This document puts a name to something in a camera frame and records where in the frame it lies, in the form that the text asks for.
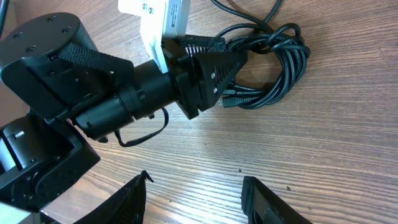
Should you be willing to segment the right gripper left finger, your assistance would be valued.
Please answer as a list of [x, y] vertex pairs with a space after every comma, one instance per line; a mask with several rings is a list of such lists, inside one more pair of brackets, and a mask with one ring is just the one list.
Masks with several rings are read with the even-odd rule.
[[143, 224], [146, 207], [146, 180], [153, 182], [146, 170], [135, 176], [110, 198], [76, 224]]

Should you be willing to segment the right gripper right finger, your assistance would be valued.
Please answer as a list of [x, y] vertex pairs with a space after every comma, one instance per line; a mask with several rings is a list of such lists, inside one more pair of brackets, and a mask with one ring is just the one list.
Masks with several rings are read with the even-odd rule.
[[241, 206], [253, 224], [312, 224], [254, 176], [244, 176]]

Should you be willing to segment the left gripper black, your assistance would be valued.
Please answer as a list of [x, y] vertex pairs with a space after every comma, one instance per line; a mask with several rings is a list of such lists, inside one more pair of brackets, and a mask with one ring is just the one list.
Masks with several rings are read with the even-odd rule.
[[199, 115], [201, 103], [215, 105], [248, 60], [246, 52], [224, 52], [223, 37], [164, 37], [161, 47], [177, 91], [177, 104], [188, 119]]

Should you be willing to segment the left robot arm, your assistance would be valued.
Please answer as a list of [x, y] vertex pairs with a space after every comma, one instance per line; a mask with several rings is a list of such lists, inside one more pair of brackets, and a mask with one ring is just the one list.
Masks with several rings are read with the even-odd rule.
[[30, 106], [1, 128], [1, 201], [38, 212], [100, 159], [88, 139], [107, 135], [171, 103], [188, 118], [213, 107], [247, 62], [221, 38], [164, 39], [162, 72], [98, 51], [79, 18], [37, 17], [1, 42], [1, 81]]

